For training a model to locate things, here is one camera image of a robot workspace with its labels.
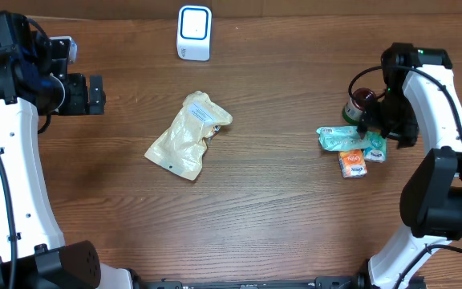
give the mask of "wood grain surface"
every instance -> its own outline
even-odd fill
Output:
[[[353,275],[400,221],[420,141],[343,179],[315,129],[345,125],[347,86],[393,42],[445,48],[462,103],[462,14],[215,19],[212,58],[178,59],[176,20],[42,22],[79,45],[71,72],[101,74],[104,116],[54,116],[39,137],[67,243],[146,280],[209,282]],[[358,87],[383,88],[380,72]],[[196,90],[233,115],[197,181],[144,158]],[[462,255],[441,251],[428,287],[462,288]]]

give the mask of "snack packet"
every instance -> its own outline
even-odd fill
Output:
[[[367,132],[370,146],[363,152],[365,161],[384,162],[387,158],[386,139],[377,132]]]
[[[363,159],[363,152],[361,149],[339,152],[338,159],[343,177],[363,177],[367,174],[367,165]]]
[[[151,145],[145,157],[193,181],[202,170],[202,156],[208,148],[206,140],[211,140],[222,125],[232,121],[233,117],[206,93],[194,92],[186,97],[170,128]]]
[[[321,127],[317,129],[320,135],[318,140],[323,149],[332,152],[368,148],[371,145],[368,135],[361,139],[356,128],[355,126]]]

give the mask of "blue rectangular outline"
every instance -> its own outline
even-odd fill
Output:
[[[199,11],[204,11],[206,13],[206,27],[205,27],[205,36],[203,38],[197,38],[197,37],[184,37],[183,36],[183,21],[184,21],[184,12],[186,10],[199,10]],[[180,35],[182,38],[184,39],[191,39],[191,40],[204,40],[206,39],[206,37],[208,36],[208,11],[206,11],[206,9],[201,9],[201,8],[190,8],[190,7],[187,7],[187,8],[184,8],[182,11],[181,11],[181,27],[180,27]]]

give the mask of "beige plastic package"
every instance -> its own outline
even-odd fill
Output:
[[[145,157],[193,181],[202,169],[202,156],[208,148],[206,141],[232,121],[233,117],[206,93],[194,92],[186,97],[170,128],[151,145]]]

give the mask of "wall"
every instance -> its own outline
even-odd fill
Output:
[[[185,4],[209,6],[214,17],[322,14],[462,13],[462,0],[0,0],[0,10],[59,18],[176,18]]]

